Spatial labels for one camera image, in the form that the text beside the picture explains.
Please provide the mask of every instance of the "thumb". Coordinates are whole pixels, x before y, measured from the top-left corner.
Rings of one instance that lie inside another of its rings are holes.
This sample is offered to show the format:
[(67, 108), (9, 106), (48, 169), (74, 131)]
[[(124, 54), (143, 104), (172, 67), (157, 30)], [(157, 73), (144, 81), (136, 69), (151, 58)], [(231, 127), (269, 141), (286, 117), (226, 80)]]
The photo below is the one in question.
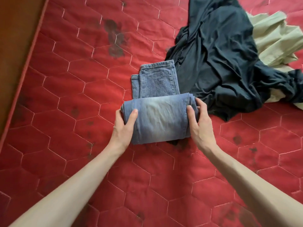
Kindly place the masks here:
[(134, 128), (134, 123), (136, 122), (137, 117), (138, 117), (138, 109), (134, 109), (129, 115), (128, 121), (125, 124), (125, 126), (128, 128)]
[(192, 106), (188, 105), (187, 106), (187, 116), (188, 116), (188, 120), (189, 120), (189, 126), (190, 128), (195, 128), (198, 126), (198, 123), (196, 121), (196, 115), (195, 115), (195, 111), (192, 108)]

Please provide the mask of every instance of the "khaki fabric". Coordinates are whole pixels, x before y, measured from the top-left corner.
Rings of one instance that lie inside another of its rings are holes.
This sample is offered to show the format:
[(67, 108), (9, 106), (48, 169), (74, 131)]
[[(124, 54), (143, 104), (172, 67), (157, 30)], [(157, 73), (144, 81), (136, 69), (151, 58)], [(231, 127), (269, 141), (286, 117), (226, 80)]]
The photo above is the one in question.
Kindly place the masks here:
[[(273, 15), (258, 14), (248, 18), (254, 26), (253, 38), (260, 60), (282, 72), (293, 70), (286, 64), (296, 61), (294, 52), (303, 49), (303, 32), (299, 26), (287, 25), (286, 14), (278, 11)], [(285, 95), (278, 89), (271, 89), (271, 97), (266, 101), (277, 102)], [(303, 103), (295, 103), (303, 110)]]

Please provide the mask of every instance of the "red mattress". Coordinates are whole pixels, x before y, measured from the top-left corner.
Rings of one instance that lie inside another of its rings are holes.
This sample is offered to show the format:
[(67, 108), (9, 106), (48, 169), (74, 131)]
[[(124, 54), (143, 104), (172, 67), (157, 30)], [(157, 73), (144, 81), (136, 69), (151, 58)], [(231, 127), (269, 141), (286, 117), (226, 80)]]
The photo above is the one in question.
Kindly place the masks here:
[[(252, 14), (282, 10), (303, 27), (303, 0), (240, 0)], [(188, 0), (50, 0), (0, 153), (0, 226), (106, 146), (130, 75), (163, 61)], [(299, 61), (291, 64), (300, 68)], [(212, 117), (219, 146), (303, 202), (303, 111), (268, 103), (230, 122)], [(89, 205), (87, 227), (243, 226), (244, 203), (192, 140), (130, 146)]]

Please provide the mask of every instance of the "blue denim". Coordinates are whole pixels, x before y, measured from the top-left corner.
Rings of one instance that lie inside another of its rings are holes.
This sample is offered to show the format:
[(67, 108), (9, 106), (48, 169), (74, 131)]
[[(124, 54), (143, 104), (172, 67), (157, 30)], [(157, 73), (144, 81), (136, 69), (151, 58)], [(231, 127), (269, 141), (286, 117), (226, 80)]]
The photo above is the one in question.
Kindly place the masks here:
[(131, 143), (155, 143), (190, 137), (187, 105), (193, 107), (197, 119), (199, 111), (195, 97), (190, 93), (124, 102), (121, 111), (125, 123), (131, 112), (138, 109)]
[(131, 76), (133, 99), (180, 94), (173, 60), (143, 64), (137, 75)]

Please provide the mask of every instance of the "hand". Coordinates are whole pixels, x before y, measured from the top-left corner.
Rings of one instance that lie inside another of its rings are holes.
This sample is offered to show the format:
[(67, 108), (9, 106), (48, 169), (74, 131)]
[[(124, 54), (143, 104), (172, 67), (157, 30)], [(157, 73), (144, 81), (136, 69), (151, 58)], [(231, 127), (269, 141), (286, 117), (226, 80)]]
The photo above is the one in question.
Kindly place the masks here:
[(200, 110), (200, 117), (197, 123), (194, 109), (188, 105), (187, 115), (189, 119), (189, 127), (191, 137), (194, 140), (200, 151), (207, 151), (217, 145), (214, 137), (211, 119), (207, 113), (207, 105), (202, 100), (196, 98), (198, 108)]
[(123, 154), (123, 152), (127, 149), (129, 143), (131, 142), (131, 137), (134, 131), (134, 123), (137, 117), (138, 110), (134, 109), (131, 112), (127, 123), (124, 125), (124, 121), (121, 116), (121, 110), (116, 110), (114, 130), (108, 145), (117, 149), (120, 154)]

